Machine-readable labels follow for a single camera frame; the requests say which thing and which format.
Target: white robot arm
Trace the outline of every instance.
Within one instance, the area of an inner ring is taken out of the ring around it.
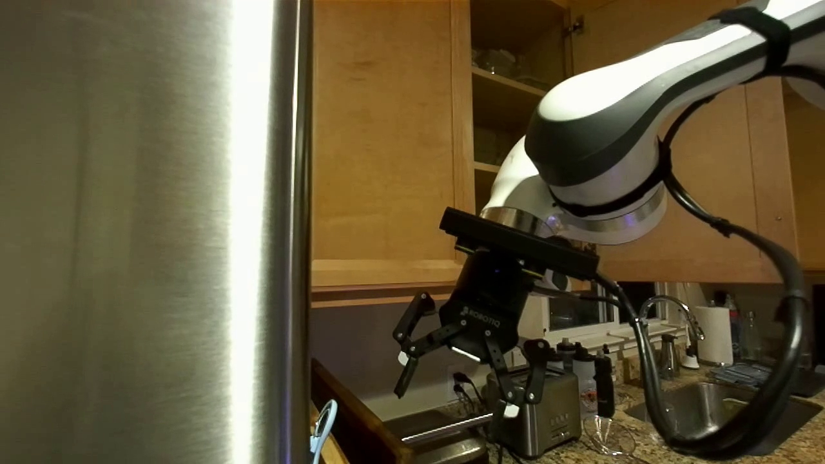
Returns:
[[[662,120],[767,72],[825,76],[825,3],[749,9],[553,88],[506,157],[482,218],[519,209],[557,235],[602,245],[648,235],[662,218],[655,179]],[[792,80],[825,110],[823,86]]]

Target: metal surface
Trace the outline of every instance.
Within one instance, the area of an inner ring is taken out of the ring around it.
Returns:
[[[446,441],[451,437],[464,437],[475,429],[490,427],[493,423],[493,412],[479,412],[479,415],[470,415],[470,418],[459,418],[459,420],[446,420],[430,429],[421,429],[416,434],[403,437],[403,445],[408,446],[423,446],[430,441]]]
[[[666,302],[676,305],[679,312],[687,316],[687,321],[689,321],[689,342],[692,342],[692,345],[695,345],[695,351],[697,351],[698,343],[704,342],[704,329],[698,326],[697,316],[692,312],[692,305],[687,305],[687,302],[680,302],[680,299],[676,299],[676,296],[671,296],[671,295],[653,295],[653,296],[648,296],[648,299],[642,302],[640,317],[648,322],[648,321],[649,321],[649,317],[648,317],[649,309],[655,309],[657,305],[666,305]]]
[[[522,456],[539,460],[549,449],[581,439],[581,392],[573,375],[544,378],[539,406],[524,406],[515,420],[515,449]]]
[[[661,362],[661,378],[662,379],[679,379],[679,353],[676,353],[676,339],[671,333],[662,335],[662,362]]]
[[[666,392],[666,415],[674,420],[679,434],[713,434],[732,420],[745,406],[754,392],[722,385],[683,385],[679,391]],[[750,456],[767,456],[786,439],[792,439],[808,420],[813,420],[823,407],[814,403],[804,403],[792,397],[786,412],[778,418],[771,434],[760,439]],[[630,418],[649,420],[648,406],[633,406],[627,410]]]
[[[4,463],[306,463],[300,5],[0,5]]]
[[[487,445],[464,439],[413,456],[413,464],[487,464]]]

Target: cabinet door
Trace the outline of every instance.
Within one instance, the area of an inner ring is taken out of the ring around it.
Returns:
[[[809,102],[799,98],[795,91],[781,91],[776,84],[773,91],[764,98],[771,98],[776,106],[776,98],[781,98],[786,112],[786,124],[781,120],[768,120],[771,131],[767,134],[781,134],[786,129],[789,138],[789,161],[795,174],[795,201],[796,201],[796,226],[799,226],[799,256],[808,271],[818,275],[814,278],[825,278],[825,218],[823,218],[823,201],[825,201],[825,112],[814,110]]]
[[[575,0],[573,5],[585,22],[582,33],[573,39],[575,66],[590,71],[640,54],[732,3]],[[759,131],[750,121],[754,106],[764,103],[750,88],[725,91],[715,103],[695,113],[674,142],[674,170],[689,193],[706,211],[750,231],[767,226],[767,205],[755,197],[767,182],[767,164],[764,152],[754,161],[754,138]],[[662,226],[648,237],[602,249],[602,256],[606,275],[621,282],[776,282],[760,253],[737,237],[718,235],[676,201],[669,201]]]
[[[421,289],[471,211],[466,0],[316,0],[312,289]]]

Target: toaster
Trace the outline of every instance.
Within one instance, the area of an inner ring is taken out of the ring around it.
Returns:
[[[524,392],[528,371],[515,371],[515,392]],[[549,449],[581,439],[581,396],[573,375],[544,371],[541,403],[524,406],[515,420],[495,407],[499,441],[522,460],[539,460]]]

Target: open cabinet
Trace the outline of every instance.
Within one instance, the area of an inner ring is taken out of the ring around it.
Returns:
[[[568,3],[471,0],[475,205],[526,131],[541,97],[566,79]]]

